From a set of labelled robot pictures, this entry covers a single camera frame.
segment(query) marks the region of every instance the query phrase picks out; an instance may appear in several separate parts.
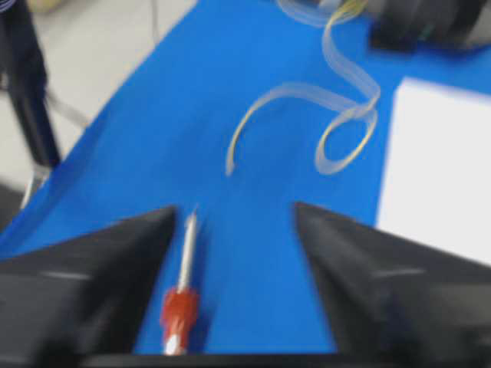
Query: screwdriver shaft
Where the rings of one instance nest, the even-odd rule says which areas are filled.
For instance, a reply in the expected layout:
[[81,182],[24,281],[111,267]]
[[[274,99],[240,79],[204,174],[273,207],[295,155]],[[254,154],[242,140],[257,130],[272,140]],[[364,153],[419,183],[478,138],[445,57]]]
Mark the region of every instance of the screwdriver shaft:
[[191,274],[193,271],[193,256],[196,245],[196,234],[198,232],[198,220],[196,210],[193,211],[186,223],[186,234],[184,236],[183,256],[181,258],[181,268],[177,281],[177,292],[180,293],[189,288]]

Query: clear plastic tube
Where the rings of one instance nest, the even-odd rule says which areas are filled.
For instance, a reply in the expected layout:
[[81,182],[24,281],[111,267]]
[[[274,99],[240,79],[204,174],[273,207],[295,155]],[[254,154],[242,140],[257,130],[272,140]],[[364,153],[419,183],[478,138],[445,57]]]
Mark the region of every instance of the clear plastic tube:
[[[307,100],[326,109],[339,112],[339,115],[329,123],[323,132],[315,150],[315,166],[317,170],[325,175],[337,173],[343,170],[360,154],[377,125],[378,117],[375,106],[381,95],[380,87],[370,75],[338,51],[331,37],[333,25],[349,21],[358,16],[363,11],[366,1],[347,0],[330,17],[325,13],[302,4],[298,0],[277,0],[277,2],[283,11],[294,19],[313,26],[325,27],[322,37],[322,52],[326,62],[335,73],[355,86],[368,99],[368,102],[356,103],[339,94],[310,84],[286,83],[273,88],[249,108],[237,126],[227,151],[226,174],[229,176],[233,173],[235,168],[234,155],[236,144],[243,127],[251,115],[272,100],[286,97]],[[337,161],[329,160],[325,156],[325,144],[329,134],[342,124],[352,120],[363,120],[365,122],[366,133],[364,138],[344,159]]]

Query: red screwdriver handle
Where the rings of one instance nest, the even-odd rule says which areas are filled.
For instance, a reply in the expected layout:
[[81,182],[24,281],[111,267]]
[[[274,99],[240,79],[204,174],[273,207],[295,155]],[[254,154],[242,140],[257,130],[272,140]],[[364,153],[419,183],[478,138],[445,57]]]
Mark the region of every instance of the red screwdriver handle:
[[160,323],[165,329],[164,353],[180,355],[187,351],[189,332],[198,317],[198,294],[190,289],[171,289],[163,301]]

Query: black pole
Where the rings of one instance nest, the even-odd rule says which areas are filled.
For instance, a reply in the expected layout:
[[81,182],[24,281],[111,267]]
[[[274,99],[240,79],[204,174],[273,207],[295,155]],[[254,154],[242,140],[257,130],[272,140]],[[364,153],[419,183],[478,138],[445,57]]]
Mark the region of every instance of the black pole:
[[54,168],[60,155],[44,105],[48,77],[25,0],[0,0],[2,68],[32,159],[40,166]]

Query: screwdriver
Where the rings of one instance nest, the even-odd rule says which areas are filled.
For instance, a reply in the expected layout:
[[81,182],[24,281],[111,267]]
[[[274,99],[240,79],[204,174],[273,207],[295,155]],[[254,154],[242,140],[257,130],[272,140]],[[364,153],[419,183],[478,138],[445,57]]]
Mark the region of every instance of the screwdriver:
[[197,232],[198,219],[195,209],[186,221],[177,286],[167,292],[163,301],[160,323],[165,330],[165,355],[182,355],[187,352],[189,332],[198,317],[198,294],[190,287]]

